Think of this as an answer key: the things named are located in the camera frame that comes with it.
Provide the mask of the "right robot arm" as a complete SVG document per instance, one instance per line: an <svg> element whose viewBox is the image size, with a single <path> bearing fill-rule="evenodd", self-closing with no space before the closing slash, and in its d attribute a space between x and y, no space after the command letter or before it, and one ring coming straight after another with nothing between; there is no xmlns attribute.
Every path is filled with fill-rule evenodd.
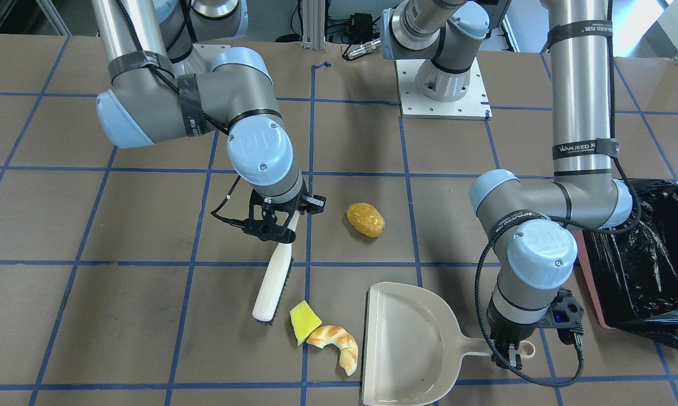
<svg viewBox="0 0 678 406"><path fill-rule="evenodd" d="M265 62L250 48L218 54L208 71L179 73L160 31L156 3L94 1L112 89L97 96L101 126L118 148L138 148L218 130L238 176L252 186L249 211L259 219L230 219L262 241L294 242L276 213L314 215L325 198L310 195L285 131Z"/></svg>

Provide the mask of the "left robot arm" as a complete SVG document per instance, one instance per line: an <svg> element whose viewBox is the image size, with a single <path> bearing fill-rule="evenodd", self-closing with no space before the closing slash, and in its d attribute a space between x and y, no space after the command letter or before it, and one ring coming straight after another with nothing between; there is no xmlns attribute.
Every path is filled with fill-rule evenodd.
<svg viewBox="0 0 678 406"><path fill-rule="evenodd" d="M473 210L501 265L480 329L493 361L519 373L519 343L535 329L558 331L582 354L580 321L552 313L577 257L571 228L622 233L635 226L635 192L613 178L611 40L607 1L543 1L552 56L552 183L522 183L508 170L484 173L470 189ZM382 13L385 59L421 59L418 93L457 102L471 88L471 67L490 18L471 1L403 1Z"/></svg>

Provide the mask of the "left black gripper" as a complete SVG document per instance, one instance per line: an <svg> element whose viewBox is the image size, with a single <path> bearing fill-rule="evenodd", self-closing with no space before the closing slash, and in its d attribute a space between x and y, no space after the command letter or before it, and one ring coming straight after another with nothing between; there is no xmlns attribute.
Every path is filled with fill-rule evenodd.
<svg viewBox="0 0 678 406"><path fill-rule="evenodd" d="M564 345L572 345L584 334L583 316L584 308L565 288L559 288L548 306L532 311L518 308L495 288L487 309L490 338L496 350L491 361L499 368L522 370L522 340L535 329L555 329Z"/></svg>

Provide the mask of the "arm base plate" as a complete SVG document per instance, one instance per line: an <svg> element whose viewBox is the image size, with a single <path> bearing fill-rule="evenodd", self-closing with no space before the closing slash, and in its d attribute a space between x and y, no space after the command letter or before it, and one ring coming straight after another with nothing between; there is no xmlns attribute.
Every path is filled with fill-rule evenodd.
<svg viewBox="0 0 678 406"><path fill-rule="evenodd" d="M406 118L491 119L493 113L478 59L466 72L440 71L429 60L395 62L402 115Z"/></svg>

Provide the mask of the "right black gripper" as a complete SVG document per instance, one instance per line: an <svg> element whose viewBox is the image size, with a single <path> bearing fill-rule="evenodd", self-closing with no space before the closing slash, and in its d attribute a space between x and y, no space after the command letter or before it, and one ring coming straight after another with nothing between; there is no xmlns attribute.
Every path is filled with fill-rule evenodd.
<svg viewBox="0 0 678 406"><path fill-rule="evenodd" d="M308 195L305 188L295 198L284 203L268 202L253 191L249 199L249 218L244 221L242 231L258 237L260 241L292 244L296 232L290 228L290 220L295 218L295 211L301 215L317 215L323 213L326 201L325 196ZM287 221L279 224L277 213L287 213Z"/></svg>

